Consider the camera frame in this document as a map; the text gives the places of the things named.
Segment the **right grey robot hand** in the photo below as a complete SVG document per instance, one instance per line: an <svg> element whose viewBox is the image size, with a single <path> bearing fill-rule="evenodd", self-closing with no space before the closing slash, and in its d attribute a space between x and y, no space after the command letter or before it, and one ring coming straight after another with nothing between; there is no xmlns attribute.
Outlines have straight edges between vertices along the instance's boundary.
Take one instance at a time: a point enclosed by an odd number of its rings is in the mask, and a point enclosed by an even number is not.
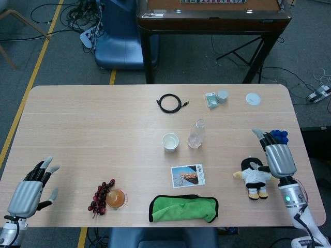
<svg viewBox="0 0 331 248"><path fill-rule="evenodd" d="M270 133L258 128L253 128L252 131L258 137L265 152L271 174L278 179L293 176L297 168L289 147L281 144Z"/></svg>

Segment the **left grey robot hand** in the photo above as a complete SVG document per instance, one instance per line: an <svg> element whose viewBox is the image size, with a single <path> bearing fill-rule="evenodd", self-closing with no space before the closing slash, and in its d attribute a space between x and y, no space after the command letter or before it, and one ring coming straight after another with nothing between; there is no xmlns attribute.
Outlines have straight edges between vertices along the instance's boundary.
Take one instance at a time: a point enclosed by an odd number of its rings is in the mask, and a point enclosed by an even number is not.
<svg viewBox="0 0 331 248"><path fill-rule="evenodd" d="M47 200L40 200L44 187L51 175L60 168L59 165L48 168L52 160L53 157L49 156L44 161L39 162L25 176L23 181L18 184L7 209L12 217L28 219L36 211L40 211L54 203L58 196L57 188L52 191L51 196Z"/></svg>

